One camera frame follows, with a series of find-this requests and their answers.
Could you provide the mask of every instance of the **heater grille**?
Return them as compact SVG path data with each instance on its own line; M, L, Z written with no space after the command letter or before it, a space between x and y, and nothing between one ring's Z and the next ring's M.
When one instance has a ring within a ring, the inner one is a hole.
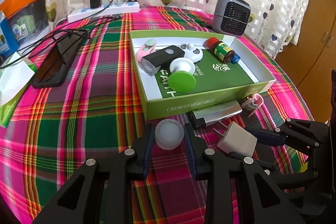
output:
M220 28L223 32L242 36L250 17L250 10L239 3L228 2Z

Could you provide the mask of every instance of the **green round cap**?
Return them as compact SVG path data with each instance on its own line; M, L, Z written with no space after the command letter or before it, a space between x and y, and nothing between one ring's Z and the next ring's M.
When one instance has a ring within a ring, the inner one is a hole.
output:
M168 78L168 86L176 92L188 92L195 88L195 77L183 70L174 72Z

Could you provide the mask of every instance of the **translucent plastic cap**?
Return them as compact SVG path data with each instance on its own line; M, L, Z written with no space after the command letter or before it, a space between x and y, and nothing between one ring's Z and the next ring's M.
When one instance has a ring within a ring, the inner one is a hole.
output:
M155 128L156 144L163 150L175 149L180 145L183 137L183 126L173 119L162 120Z

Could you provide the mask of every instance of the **gray portable heater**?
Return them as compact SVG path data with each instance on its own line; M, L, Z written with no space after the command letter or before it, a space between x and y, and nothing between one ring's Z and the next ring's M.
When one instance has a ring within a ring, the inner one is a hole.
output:
M218 0L212 21L216 33L243 35L251 13L250 5L243 0Z

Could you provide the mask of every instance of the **smartphone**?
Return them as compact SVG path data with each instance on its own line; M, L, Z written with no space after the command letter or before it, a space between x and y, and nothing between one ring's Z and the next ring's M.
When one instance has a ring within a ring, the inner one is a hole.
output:
M88 31L78 31L78 34L88 36ZM62 85L84 40L72 33L61 36L35 73L31 85L35 89Z

